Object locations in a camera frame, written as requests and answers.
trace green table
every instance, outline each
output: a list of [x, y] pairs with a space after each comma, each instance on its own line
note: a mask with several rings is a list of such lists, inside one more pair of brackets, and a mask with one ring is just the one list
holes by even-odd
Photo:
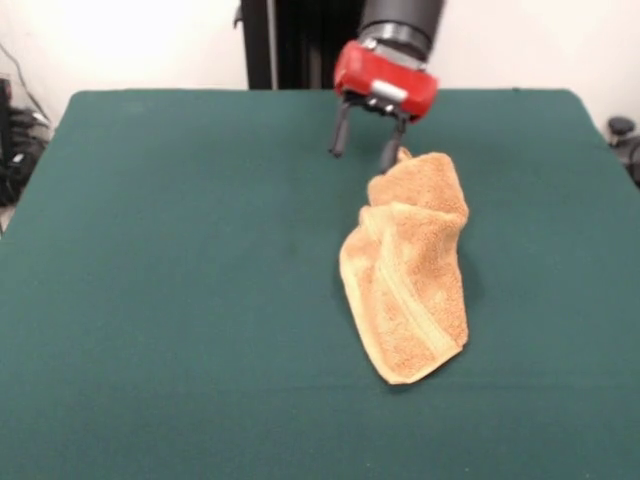
[[0, 243], [2, 479], [637, 479], [640, 199], [564, 91], [444, 91], [470, 343], [391, 388], [338, 275], [392, 125], [75, 96]]

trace orange towel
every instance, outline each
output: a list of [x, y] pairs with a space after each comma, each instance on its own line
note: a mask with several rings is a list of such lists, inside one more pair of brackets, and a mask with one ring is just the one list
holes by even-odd
[[467, 342], [457, 245], [469, 210], [441, 153], [413, 158], [402, 149], [368, 194], [340, 251], [340, 274], [378, 373], [390, 384], [414, 383]]

